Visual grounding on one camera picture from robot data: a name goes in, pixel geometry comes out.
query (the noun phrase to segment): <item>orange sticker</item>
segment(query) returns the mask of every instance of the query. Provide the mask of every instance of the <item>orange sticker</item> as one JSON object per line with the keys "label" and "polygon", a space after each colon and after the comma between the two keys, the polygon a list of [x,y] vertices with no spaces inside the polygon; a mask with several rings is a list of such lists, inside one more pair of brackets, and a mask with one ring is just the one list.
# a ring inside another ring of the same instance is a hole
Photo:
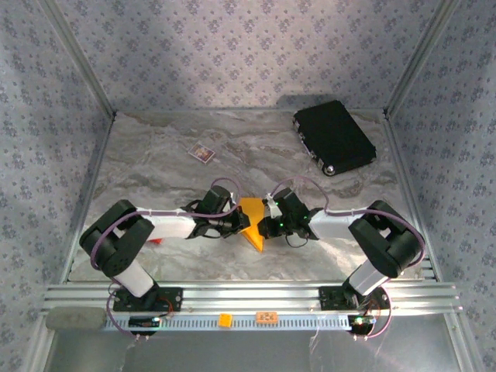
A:
{"label": "orange sticker", "polygon": [[277,313],[276,312],[257,312],[256,320],[257,320],[257,323],[275,324],[275,323],[277,323]]}

